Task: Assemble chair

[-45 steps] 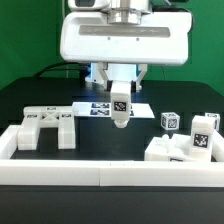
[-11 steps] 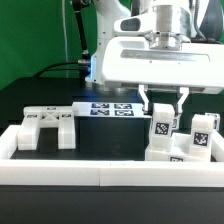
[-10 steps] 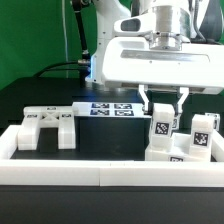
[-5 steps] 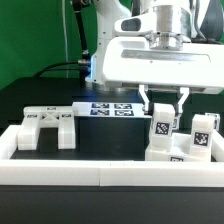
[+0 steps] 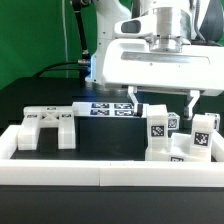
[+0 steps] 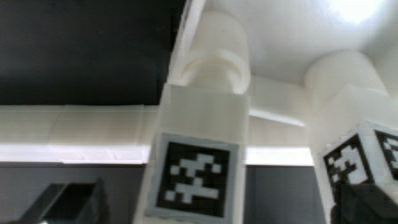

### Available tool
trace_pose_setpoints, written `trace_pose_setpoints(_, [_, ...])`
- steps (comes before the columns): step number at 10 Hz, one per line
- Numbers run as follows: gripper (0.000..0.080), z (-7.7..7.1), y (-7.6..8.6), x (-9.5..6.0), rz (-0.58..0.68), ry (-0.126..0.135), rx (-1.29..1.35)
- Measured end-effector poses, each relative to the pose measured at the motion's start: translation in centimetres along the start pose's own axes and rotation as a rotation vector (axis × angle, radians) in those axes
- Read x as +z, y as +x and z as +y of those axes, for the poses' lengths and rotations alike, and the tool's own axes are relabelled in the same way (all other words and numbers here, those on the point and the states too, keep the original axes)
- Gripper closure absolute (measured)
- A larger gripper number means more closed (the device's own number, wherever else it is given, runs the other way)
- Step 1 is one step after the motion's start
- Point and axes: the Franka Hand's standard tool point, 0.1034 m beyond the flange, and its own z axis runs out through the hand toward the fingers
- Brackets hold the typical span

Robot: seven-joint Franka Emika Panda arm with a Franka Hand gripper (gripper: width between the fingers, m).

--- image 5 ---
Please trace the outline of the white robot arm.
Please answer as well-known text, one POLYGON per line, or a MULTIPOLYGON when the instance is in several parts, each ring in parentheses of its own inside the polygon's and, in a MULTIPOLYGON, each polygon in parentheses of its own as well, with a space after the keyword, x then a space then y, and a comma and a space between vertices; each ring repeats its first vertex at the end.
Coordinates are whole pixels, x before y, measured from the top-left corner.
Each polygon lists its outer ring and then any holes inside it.
POLYGON ((71 0, 75 13, 94 5, 97 50, 87 83, 107 89, 186 94, 186 118, 200 96, 224 92, 221 0, 71 0))

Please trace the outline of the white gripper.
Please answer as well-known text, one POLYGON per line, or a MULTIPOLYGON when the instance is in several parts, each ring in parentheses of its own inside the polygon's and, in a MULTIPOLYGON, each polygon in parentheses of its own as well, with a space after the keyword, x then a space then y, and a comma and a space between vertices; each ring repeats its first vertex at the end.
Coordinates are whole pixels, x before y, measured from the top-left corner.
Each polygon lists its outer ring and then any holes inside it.
POLYGON ((137 117, 143 113, 137 89, 188 93, 183 116, 191 120, 200 94, 217 96, 224 91, 224 47, 184 45, 180 53, 153 52, 143 39, 116 39, 107 48, 101 82, 106 88, 129 86, 137 117))

